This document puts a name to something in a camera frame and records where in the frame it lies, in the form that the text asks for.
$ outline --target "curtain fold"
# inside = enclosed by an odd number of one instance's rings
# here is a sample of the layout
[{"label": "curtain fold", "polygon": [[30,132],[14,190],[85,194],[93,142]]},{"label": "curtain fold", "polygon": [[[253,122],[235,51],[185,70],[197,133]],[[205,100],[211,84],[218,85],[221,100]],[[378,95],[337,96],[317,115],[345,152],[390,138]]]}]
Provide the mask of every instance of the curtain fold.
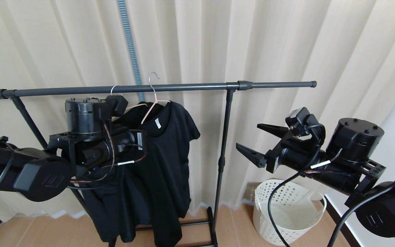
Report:
[{"label": "curtain fold", "polygon": [[[143,84],[152,71],[161,78],[154,84],[318,82],[315,89],[235,92],[221,194],[233,207],[249,199],[257,183],[295,173],[281,167],[270,174],[235,150],[236,142],[262,153],[274,147],[278,139],[257,129],[258,123],[284,125],[292,109],[306,106],[326,126],[327,144],[340,118],[380,125],[395,105],[395,0],[127,0],[126,5]],[[134,83],[116,1],[0,1],[0,89]],[[202,133],[189,155],[192,211],[201,202],[214,204],[225,94],[158,93],[159,99],[184,105]],[[124,96],[130,104],[138,102],[137,94]],[[23,98],[44,136],[66,131],[69,97]],[[3,135],[19,147],[40,148],[9,100],[0,101]],[[295,182],[327,191],[312,180]],[[3,220],[16,213],[82,210],[70,191],[42,203],[0,192]]]}]

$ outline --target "clothes rack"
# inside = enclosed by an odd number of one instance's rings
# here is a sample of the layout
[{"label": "clothes rack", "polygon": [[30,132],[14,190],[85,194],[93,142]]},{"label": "clothes rack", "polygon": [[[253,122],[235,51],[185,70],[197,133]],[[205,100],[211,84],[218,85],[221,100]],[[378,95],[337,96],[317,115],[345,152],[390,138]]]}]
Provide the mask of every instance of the clothes rack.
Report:
[{"label": "clothes rack", "polygon": [[[157,92],[162,91],[207,91],[207,90],[226,90],[226,105],[225,105],[225,116],[224,116],[224,128],[222,133],[222,144],[220,157],[218,159],[218,177],[216,186],[216,197],[215,197],[215,208],[214,213],[211,207],[208,207],[207,214],[208,220],[182,223],[181,226],[189,225],[202,225],[208,224],[210,227],[211,244],[197,245],[193,247],[218,247],[216,237],[216,222],[217,213],[220,199],[220,189],[222,185],[222,175],[224,173],[225,166],[225,150],[226,150],[226,139],[228,136],[229,116],[231,114],[231,103],[235,91],[245,91],[249,89],[276,89],[281,87],[316,87],[316,81],[306,82],[264,82],[254,83],[250,81],[237,81],[227,83],[195,83],[195,84],[162,84],[154,85],[154,89]],[[21,89],[21,90],[7,90],[0,89],[0,99],[11,99],[16,108],[20,111],[22,117],[27,122],[36,139],[38,139],[41,146],[47,148],[47,142],[42,136],[40,130],[30,117],[25,105],[22,103],[20,97],[27,96],[42,96],[42,95],[63,95],[63,94],[105,94],[110,93],[112,86],[85,86],[85,87],[60,87],[52,89]],[[152,88],[149,85],[138,85],[138,86],[115,86],[113,88],[114,93],[139,93],[139,92],[151,92]],[[85,201],[82,195],[76,189],[71,189],[77,200],[81,203],[85,211],[89,214],[86,209]],[[151,227],[136,228],[136,231],[150,230]],[[116,238],[109,242],[109,247],[114,247],[116,244]]]}]

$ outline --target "white plastic basket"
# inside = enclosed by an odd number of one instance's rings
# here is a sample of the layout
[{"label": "white plastic basket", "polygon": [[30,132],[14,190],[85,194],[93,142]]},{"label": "white plastic basket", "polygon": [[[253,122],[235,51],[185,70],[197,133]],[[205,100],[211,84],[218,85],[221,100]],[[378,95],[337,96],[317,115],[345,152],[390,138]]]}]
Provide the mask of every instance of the white plastic basket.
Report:
[{"label": "white plastic basket", "polygon": [[[254,227],[263,239],[274,245],[284,245],[276,234],[268,215],[268,199],[273,189],[282,180],[270,179],[255,189]],[[317,211],[310,199],[313,194],[323,198],[324,207]],[[272,198],[271,212],[275,224],[284,240],[290,244],[316,225],[323,217],[327,202],[324,195],[289,182]]]}]

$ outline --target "tile floor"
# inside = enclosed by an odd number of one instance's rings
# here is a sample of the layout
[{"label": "tile floor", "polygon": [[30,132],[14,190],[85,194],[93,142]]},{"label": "tile floor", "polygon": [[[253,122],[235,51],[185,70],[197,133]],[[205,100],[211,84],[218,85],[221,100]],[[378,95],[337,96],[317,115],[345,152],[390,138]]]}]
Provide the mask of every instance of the tile floor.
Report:
[{"label": "tile floor", "polygon": [[[227,206],[219,208],[216,225],[217,240],[220,247],[272,247],[263,240],[252,223],[253,207],[242,204],[239,209]],[[200,208],[196,216],[187,215],[182,222],[206,219],[206,209]],[[324,247],[327,245],[335,223],[325,214],[315,227],[291,244],[292,247]],[[210,244],[208,225],[182,227],[179,247],[196,244]],[[106,247],[88,216],[74,219],[62,216],[52,219],[47,216],[15,217],[0,225],[0,247]],[[154,247],[152,231],[137,232],[131,243],[123,243],[118,238],[117,247]],[[349,247],[339,235],[334,247]]]}]

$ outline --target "floor seam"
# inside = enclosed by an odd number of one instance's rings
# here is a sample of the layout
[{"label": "floor seam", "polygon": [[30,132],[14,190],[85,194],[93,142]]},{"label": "floor seam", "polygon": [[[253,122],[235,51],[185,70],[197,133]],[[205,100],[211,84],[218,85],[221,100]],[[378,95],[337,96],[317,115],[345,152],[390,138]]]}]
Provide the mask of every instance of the floor seam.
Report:
[{"label": "floor seam", "polygon": [[231,208],[229,208],[229,214],[231,215],[232,226],[234,226],[234,232],[236,234],[237,246],[240,247],[239,236],[237,235],[236,223],[234,221],[234,217],[232,216]]},{"label": "floor seam", "polygon": [[36,215],[34,216],[33,220],[30,222],[30,225],[28,225],[27,229],[25,229],[25,232],[24,232],[24,234],[22,235],[22,237],[19,239],[19,241],[17,242],[16,247],[19,246],[19,244],[21,243],[22,239],[23,239],[24,236],[27,234],[28,229],[30,229],[30,226],[33,224],[34,220],[36,219],[37,214],[38,214],[38,213],[36,213]]}]

